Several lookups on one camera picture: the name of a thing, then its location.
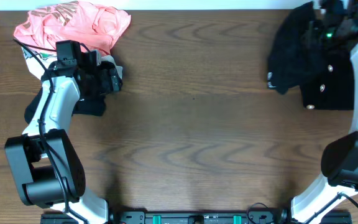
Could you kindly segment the black t-shirt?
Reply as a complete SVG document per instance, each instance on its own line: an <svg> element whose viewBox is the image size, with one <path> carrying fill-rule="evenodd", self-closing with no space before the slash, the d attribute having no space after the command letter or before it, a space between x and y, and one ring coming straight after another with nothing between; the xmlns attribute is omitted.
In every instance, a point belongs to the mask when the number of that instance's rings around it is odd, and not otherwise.
<svg viewBox="0 0 358 224"><path fill-rule="evenodd" d="M342 6L342 1L321 1L322 6ZM307 49L303 34L310 21L318 19L314 2L304 3L290 11L275 34L267 57L267 86L280 94L312 81L326 68L326 55L335 50L346 50L343 45L332 50Z"/></svg>

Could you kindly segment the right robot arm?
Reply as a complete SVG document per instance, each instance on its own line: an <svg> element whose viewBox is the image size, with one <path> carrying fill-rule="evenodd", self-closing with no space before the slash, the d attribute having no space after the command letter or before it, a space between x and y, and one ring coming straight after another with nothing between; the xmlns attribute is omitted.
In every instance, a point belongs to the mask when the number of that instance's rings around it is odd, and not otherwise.
<svg viewBox="0 0 358 224"><path fill-rule="evenodd" d="M321 223L342 201L351 201L358 194L358 43L351 49L351 62L355 75L355 102L349 134L326 147L320 175L291 200L287 223Z"/></svg>

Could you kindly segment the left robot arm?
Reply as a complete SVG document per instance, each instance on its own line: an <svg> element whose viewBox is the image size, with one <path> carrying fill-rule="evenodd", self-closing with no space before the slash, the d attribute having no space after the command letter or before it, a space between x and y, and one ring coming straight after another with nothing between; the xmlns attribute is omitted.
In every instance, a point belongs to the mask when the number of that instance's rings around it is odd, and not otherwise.
<svg viewBox="0 0 358 224"><path fill-rule="evenodd" d="M56 43L50 61L20 43L30 72L41 82L41 96L22 134L4 150L20 200L68 215L73 223L109 223L108 202L86 186L84 168L68 131L79 102L122 89L122 67L83 43Z"/></svg>

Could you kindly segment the black garment under pile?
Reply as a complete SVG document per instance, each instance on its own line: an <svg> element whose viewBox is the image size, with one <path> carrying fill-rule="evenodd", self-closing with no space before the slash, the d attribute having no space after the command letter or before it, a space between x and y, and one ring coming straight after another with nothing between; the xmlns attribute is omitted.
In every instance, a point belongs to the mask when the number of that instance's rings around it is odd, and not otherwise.
<svg viewBox="0 0 358 224"><path fill-rule="evenodd" d="M73 114L86 114L93 116L102 116L106 110L104 102L106 95L99 94L98 91L98 67L94 65L87 65L85 68L80 67L80 100L76 103L73 109Z"/></svg>

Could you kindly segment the black cardigan with gold buttons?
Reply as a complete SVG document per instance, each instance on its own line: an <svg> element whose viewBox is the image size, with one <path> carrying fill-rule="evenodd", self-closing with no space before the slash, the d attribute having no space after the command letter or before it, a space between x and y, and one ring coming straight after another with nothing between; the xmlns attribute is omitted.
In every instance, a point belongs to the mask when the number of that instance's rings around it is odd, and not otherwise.
<svg viewBox="0 0 358 224"><path fill-rule="evenodd" d="M335 50L326 55L326 68L300 87L302 103L308 110L354 109L354 70L350 53Z"/></svg>

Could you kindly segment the pink crumpled shirt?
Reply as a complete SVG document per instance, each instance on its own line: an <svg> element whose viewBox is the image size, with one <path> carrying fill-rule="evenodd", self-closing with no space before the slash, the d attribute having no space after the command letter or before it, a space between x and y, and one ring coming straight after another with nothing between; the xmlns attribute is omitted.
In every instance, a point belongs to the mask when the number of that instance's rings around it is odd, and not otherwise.
<svg viewBox="0 0 358 224"><path fill-rule="evenodd" d="M130 23L131 15L124 10L71 1L29 11L27 20L15 28L13 36L46 53L56 49L59 41L74 40L106 56Z"/></svg>

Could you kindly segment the white printed shirt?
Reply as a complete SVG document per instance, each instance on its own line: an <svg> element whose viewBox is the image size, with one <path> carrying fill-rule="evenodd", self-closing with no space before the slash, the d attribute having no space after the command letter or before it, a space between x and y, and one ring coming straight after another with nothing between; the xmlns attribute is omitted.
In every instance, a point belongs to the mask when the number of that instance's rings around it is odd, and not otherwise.
<svg viewBox="0 0 358 224"><path fill-rule="evenodd" d="M33 56L25 48L21 47L21 49L23 51L23 56L27 64L27 68L29 69L29 72L33 74L35 77L37 77L39 80L41 79L41 76L44 74L44 69L39 64L37 59L39 59L46 68L48 68L52 62L57 60L56 53L44 54L31 49L30 51L34 54ZM101 67L102 62L107 62L107 65L114 65L119 75L119 78L122 78L123 67L116 65L116 62L111 55L102 56L98 50L93 50L93 51L97 52L98 54L99 67Z"/></svg>

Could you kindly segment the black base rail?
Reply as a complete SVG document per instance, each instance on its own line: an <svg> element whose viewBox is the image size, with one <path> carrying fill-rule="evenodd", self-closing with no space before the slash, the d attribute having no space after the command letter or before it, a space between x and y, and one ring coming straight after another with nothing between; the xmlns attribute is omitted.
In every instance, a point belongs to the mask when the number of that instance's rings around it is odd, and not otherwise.
<svg viewBox="0 0 358 224"><path fill-rule="evenodd" d="M68 215L44 213L41 224L78 223ZM286 210L279 208L253 207L248 211L203 212L148 212L146 210L127 210L110 215L106 223L120 224L246 224L246 223L298 223L289 221ZM321 220L322 224L351 224L350 212L331 210Z"/></svg>

